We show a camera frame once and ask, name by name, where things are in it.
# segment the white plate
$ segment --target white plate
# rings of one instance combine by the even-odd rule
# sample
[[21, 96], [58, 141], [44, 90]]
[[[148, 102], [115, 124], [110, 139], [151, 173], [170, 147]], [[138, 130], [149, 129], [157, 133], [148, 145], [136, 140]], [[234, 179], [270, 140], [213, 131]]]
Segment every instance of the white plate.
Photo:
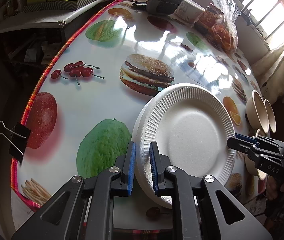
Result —
[[215, 96], [194, 84], [172, 85], [149, 101], [137, 118], [132, 133], [135, 176], [153, 201], [171, 208], [171, 197], [157, 197], [153, 191], [150, 142], [157, 142], [160, 154], [169, 156], [172, 165], [197, 177], [212, 174], [225, 185], [235, 156], [226, 141], [233, 136], [229, 114]]

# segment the metal screw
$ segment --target metal screw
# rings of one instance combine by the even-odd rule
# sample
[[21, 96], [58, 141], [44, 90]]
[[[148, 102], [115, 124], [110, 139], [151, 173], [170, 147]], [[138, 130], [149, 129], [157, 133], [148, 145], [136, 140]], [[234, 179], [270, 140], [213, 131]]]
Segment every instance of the metal screw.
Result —
[[206, 175], [206, 176], [204, 177], [204, 179], [205, 179], [207, 182], [213, 182], [213, 181], [214, 181], [214, 177], [211, 176], [211, 175]]
[[112, 173], [116, 173], [119, 171], [119, 168], [117, 166], [112, 166], [111, 168], [109, 168], [109, 171]]
[[169, 172], [175, 172], [175, 171], [177, 171], [177, 168], [175, 167], [175, 166], [168, 166], [167, 168], [166, 168]]
[[72, 178], [72, 182], [73, 183], [79, 183], [81, 181], [81, 177], [80, 176], [74, 176], [73, 178]]

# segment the black binder clip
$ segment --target black binder clip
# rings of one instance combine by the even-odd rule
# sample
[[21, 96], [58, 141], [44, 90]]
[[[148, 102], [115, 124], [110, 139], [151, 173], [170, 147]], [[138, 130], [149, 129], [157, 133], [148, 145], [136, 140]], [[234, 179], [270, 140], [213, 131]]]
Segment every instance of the black binder clip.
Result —
[[7, 128], [3, 121], [0, 121], [0, 124], [2, 124], [6, 130], [10, 131], [11, 139], [9, 139], [4, 133], [0, 132], [0, 135], [3, 135], [11, 143], [9, 153], [13, 156], [13, 158], [22, 163], [23, 154], [27, 146], [31, 130], [19, 122], [12, 128], [12, 130]]

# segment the beige curtain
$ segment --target beige curtain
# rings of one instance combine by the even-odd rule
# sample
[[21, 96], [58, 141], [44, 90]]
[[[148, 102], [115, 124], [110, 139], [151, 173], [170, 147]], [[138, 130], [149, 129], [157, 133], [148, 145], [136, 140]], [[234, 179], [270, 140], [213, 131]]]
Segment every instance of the beige curtain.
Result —
[[284, 43], [254, 63], [252, 70], [265, 99], [271, 104], [279, 97], [284, 101]]

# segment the black and white striped tray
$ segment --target black and white striped tray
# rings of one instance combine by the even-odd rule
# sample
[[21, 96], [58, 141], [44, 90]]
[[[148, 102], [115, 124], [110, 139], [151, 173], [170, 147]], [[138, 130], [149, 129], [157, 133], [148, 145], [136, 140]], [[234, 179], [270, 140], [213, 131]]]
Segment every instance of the black and white striped tray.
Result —
[[23, 8], [23, 12], [34, 12], [43, 10], [70, 10], [76, 11], [83, 6], [96, 0], [69, 0], [69, 1], [48, 1], [43, 3], [35, 3], [27, 5]]

